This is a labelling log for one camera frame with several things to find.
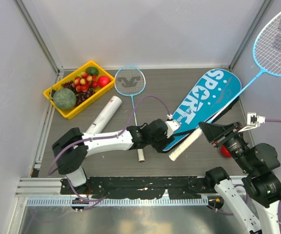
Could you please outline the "blue racket bag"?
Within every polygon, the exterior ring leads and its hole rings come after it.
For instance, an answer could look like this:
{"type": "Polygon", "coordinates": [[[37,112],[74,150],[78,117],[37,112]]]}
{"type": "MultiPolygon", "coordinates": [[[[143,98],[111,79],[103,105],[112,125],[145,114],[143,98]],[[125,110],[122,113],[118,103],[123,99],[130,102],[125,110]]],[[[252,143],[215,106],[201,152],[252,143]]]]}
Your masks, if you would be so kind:
{"type": "Polygon", "coordinates": [[[180,128],[174,132],[174,140],[162,153],[176,148],[198,127],[199,122],[207,121],[221,110],[238,92],[242,84],[237,76],[225,69],[207,71],[188,92],[172,114],[180,128]]]}

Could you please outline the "white shuttlecock tube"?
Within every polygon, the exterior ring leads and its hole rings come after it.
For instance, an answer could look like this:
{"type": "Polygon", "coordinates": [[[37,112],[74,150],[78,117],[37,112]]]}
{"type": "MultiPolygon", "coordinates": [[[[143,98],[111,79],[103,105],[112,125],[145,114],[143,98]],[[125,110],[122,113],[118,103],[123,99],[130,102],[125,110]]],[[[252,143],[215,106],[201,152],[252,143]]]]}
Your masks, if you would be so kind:
{"type": "Polygon", "coordinates": [[[92,122],[85,133],[87,134],[99,134],[103,131],[106,125],[109,123],[113,115],[116,113],[118,108],[121,106],[122,100],[117,96],[112,96],[112,98],[107,102],[105,107],[92,122]]]}

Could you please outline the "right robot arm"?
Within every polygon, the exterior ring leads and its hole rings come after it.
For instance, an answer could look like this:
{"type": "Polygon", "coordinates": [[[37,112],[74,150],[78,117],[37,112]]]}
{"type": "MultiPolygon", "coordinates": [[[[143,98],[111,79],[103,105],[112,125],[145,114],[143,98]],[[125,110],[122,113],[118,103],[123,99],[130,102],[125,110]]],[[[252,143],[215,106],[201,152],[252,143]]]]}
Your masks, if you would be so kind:
{"type": "Polygon", "coordinates": [[[247,174],[242,181],[250,198],[264,208],[277,209],[276,226],[281,233],[281,182],[273,173],[281,165],[276,149],[267,143],[249,147],[243,138],[249,127],[242,128],[238,122],[229,125],[200,122],[199,126],[208,142],[214,147],[224,146],[247,174]]]}

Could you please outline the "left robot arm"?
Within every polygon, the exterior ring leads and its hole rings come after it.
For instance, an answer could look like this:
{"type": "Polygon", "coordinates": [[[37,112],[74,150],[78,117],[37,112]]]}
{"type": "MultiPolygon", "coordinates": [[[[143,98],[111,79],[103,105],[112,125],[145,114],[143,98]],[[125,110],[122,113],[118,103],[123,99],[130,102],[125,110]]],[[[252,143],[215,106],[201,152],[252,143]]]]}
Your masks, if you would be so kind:
{"type": "Polygon", "coordinates": [[[111,133],[88,134],[72,128],[52,145],[54,163],[58,173],[71,183],[72,189],[83,194],[89,186],[82,168],[86,157],[114,150],[142,150],[148,145],[161,152],[174,140],[173,134],[179,128],[177,121],[161,119],[111,133]]]}

